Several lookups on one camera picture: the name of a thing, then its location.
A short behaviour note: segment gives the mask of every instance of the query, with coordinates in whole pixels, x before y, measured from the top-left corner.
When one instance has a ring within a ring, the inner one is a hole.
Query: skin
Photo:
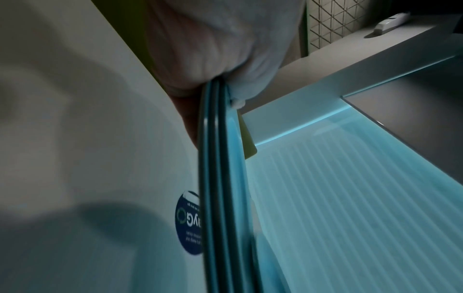
[[[153,74],[193,143],[202,85],[222,75],[234,99],[261,92],[294,38],[304,0],[146,0]]]

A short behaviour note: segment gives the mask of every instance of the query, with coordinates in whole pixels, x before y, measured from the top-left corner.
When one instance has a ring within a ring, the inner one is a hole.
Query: human hand
[[[304,0],[146,0],[152,72],[197,140],[202,85],[222,75],[233,99],[261,92],[294,38]]]

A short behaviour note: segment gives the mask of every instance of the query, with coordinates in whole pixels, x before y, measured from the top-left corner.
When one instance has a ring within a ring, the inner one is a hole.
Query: green circle logo
[[[177,210],[177,221],[180,224],[184,224],[187,221],[187,212],[185,211],[184,208],[179,208]]]

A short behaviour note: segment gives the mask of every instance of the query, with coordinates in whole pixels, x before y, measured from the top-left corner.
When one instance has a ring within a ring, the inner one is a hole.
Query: translucent ribbed surface
[[[463,187],[357,111],[247,167],[292,292],[463,292]]]

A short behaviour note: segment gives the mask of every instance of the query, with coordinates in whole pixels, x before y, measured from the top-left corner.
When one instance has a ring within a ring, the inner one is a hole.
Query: metal grid
[[[310,52],[361,28],[369,4],[370,0],[308,0]]]

